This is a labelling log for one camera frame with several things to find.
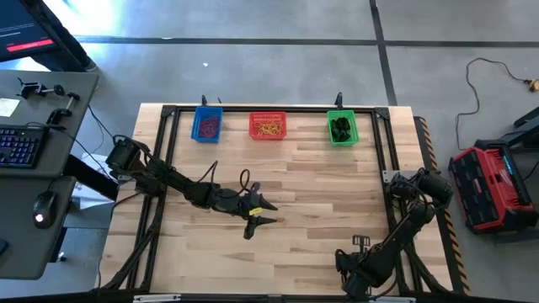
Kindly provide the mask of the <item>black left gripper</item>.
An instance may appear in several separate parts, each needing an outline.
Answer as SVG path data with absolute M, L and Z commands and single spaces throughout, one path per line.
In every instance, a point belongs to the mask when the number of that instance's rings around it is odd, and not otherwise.
M 257 226 L 276 223 L 276 219 L 266 218 L 263 216 L 249 215 L 249 211 L 254 208 L 262 208 L 265 210 L 278 210 L 278 208 L 272 205 L 262 194 L 259 194 L 260 183 L 256 182 L 250 189 L 246 191 L 244 195 L 231 190 L 231 189 L 219 189 L 216 194 L 213 195 L 211 202 L 211 208 L 215 211 L 219 211 L 229 215 L 236 215 L 242 217 L 247 225 L 244 228 L 243 238 L 250 240 L 255 233 Z

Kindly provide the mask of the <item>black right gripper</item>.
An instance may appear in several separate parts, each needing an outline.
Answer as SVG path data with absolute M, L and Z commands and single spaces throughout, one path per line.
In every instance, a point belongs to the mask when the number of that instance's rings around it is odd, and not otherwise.
M 341 289 L 353 300 L 367 300 L 368 289 L 380 285 L 379 268 L 376 265 L 379 248 L 365 253 L 335 251 L 335 267 L 341 276 Z

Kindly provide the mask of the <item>red plastic basket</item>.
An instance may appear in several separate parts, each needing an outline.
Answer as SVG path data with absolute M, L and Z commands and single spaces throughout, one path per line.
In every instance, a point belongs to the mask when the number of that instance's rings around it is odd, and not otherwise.
M 273 136 L 263 136 L 257 137 L 256 129 L 254 124 L 256 122 L 260 123 L 269 123 L 272 121 L 281 121 L 282 122 L 282 135 L 273 137 Z M 251 112 L 249 114 L 249 136 L 254 140 L 282 140 L 286 137 L 286 113 L 285 112 Z

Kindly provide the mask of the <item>yellow black hazard strip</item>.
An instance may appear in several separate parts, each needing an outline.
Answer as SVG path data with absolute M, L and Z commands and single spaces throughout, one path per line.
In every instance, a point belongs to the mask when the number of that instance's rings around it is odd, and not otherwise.
M 419 139 L 419 147 L 424 161 L 424 167 L 439 172 L 426 119 L 420 116 L 414 116 L 414 125 Z M 436 216 L 436 219 L 444 253 L 446 255 L 446 264 L 453 291 L 460 295 L 471 295 L 462 254 L 451 220 L 451 213 L 448 209 L 442 210 Z

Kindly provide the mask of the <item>green plastic basket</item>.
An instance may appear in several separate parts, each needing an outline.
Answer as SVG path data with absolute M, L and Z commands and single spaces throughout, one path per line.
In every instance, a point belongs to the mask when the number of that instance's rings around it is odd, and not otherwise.
M 339 117 L 345 117 L 346 119 L 349 120 L 349 123 L 350 123 L 350 129 L 349 129 L 350 138 L 346 142 L 336 142 L 332 135 L 333 128 L 331 126 L 331 120 L 336 120 Z M 328 118 L 329 140 L 333 146 L 353 146 L 354 144 L 360 141 L 358 130 L 357 130 L 357 124 L 355 120 L 355 112 L 353 110 L 328 111 L 327 118 Z

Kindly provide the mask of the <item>blue plastic basket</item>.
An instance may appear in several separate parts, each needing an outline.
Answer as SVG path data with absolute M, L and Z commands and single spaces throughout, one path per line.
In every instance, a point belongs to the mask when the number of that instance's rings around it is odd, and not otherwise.
M 220 117 L 220 127 L 219 127 L 219 132 L 218 132 L 217 137 L 215 139 L 200 138 L 198 136 L 200 122 L 204 120 L 208 120 L 212 116 Z M 221 107 L 208 107 L 208 106 L 197 107 L 195 109 L 195 117 L 194 117 L 193 127 L 191 131 L 191 139 L 198 142 L 217 143 L 220 139 L 222 116 L 223 116 L 223 108 Z

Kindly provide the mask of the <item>red and black tool case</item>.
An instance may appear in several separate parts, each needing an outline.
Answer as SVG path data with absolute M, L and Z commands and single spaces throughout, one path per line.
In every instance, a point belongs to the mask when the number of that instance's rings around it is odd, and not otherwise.
M 476 141 L 448 163 L 463 219 L 475 234 L 522 231 L 539 221 L 504 141 Z

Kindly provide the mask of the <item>white paper sheet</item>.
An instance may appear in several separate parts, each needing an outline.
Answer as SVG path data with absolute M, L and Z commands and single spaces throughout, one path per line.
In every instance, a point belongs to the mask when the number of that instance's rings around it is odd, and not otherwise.
M 82 155 L 82 161 L 89 165 L 91 168 L 97 170 L 99 173 L 111 177 L 111 169 L 105 163 L 106 156 L 99 154 L 91 154 L 84 152 Z M 75 188 L 72 192 L 73 198 L 79 199 L 79 208 L 81 210 L 98 206 L 112 204 L 113 200 L 106 198 L 104 195 L 89 188 L 88 186 L 76 182 Z

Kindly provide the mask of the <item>black computer mouse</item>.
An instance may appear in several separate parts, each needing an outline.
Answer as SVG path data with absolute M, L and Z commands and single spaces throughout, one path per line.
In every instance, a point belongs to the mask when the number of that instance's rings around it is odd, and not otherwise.
M 50 190 L 35 198 L 32 219 L 38 229 L 48 229 L 56 220 L 56 193 Z

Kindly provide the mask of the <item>black equipment stand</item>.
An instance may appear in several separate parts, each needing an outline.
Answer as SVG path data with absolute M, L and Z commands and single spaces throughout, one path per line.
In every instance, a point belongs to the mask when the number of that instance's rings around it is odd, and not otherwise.
M 514 146 L 525 141 L 539 144 L 539 107 L 521 116 L 513 126 L 514 130 L 499 138 L 504 144 Z

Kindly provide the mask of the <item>black desk clamp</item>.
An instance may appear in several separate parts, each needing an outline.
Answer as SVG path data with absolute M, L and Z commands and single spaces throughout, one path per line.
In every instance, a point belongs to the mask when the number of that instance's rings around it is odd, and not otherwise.
M 80 96 L 75 93 L 68 93 L 67 96 L 69 97 L 69 101 L 67 105 L 64 108 L 58 108 L 51 111 L 47 121 L 46 125 L 54 130 L 65 130 L 66 127 L 61 125 L 61 120 L 63 117 L 71 117 L 72 111 L 70 108 L 72 107 L 72 104 L 75 101 L 78 101 L 80 99 Z
M 18 78 L 20 84 L 20 90 L 18 96 L 27 99 L 30 95 L 39 95 L 45 97 L 48 93 L 54 93 L 59 96 L 64 96 L 65 90 L 61 85 L 55 85 L 53 88 L 47 88 L 41 82 L 24 82 L 20 77 Z

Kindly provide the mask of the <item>black backlit keyboard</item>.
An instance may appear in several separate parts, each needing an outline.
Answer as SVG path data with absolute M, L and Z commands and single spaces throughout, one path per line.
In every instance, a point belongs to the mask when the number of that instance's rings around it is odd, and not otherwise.
M 48 134 L 48 126 L 0 125 L 0 167 L 35 168 Z

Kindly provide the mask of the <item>grey desk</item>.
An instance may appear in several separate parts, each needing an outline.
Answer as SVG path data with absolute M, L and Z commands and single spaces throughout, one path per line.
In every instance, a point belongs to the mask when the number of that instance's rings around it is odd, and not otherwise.
M 62 173 L 98 80 L 97 74 L 88 72 L 0 70 L 0 98 L 19 101 L 11 116 L 0 116 L 0 125 L 44 124 L 54 109 L 69 106 L 72 111 L 61 119 L 65 129 L 47 136 L 36 168 L 0 168 L 0 239 L 8 243 L 0 254 L 0 279 L 39 279 L 51 260 L 76 183 Z M 21 82 L 40 82 L 47 88 L 61 85 L 80 99 L 70 103 L 69 97 L 54 93 L 24 99 L 17 95 Z M 33 222 L 33 205 L 48 189 L 56 193 L 57 217 L 51 227 L 39 229 Z

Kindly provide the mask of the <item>pale yellow sticky note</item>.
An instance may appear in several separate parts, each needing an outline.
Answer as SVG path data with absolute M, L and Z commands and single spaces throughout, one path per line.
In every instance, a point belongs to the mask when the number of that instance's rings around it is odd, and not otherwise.
M 0 98 L 0 117 L 11 117 L 20 101 L 13 98 Z

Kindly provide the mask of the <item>white metal bracket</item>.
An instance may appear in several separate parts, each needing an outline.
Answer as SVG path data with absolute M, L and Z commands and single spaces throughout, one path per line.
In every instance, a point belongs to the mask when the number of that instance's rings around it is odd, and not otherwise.
M 412 297 L 382 296 L 369 300 L 368 303 L 416 303 Z
M 181 294 L 148 294 L 135 295 L 132 303 L 169 303 L 179 302 L 182 299 Z

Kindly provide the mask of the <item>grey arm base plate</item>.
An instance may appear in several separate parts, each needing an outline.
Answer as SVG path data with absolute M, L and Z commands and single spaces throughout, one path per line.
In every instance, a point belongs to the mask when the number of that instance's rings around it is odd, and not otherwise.
M 416 173 L 416 171 L 384 170 L 382 172 L 382 180 L 384 183 L 389 184 L 397 175 L 410 179 Z

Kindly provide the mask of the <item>black metal table frame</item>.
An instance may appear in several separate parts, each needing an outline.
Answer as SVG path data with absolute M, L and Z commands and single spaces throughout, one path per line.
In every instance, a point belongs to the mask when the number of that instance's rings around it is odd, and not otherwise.
M 387 236 L 380 159 L 388 159 L 386 132 L 371 117 L 356 117 L 360 140 L 336 147 L 325 112 L 287 115 L 281 141 L 256 141 L 248 114 L 224 114 L 217 143 L 193 141 L 193 114 L 179 117 L 172 163 L 198 179 L 216 164 L 215 180 L 239 189 L 244 169 L 275 206 L 272 223 L 245 239 L 242 219 L 193 207 L 170 190 L 157 240 L 152 292 L 337 295 L 341 291 L 334 252 L 353 250 L 354 235 L 373 242 Z

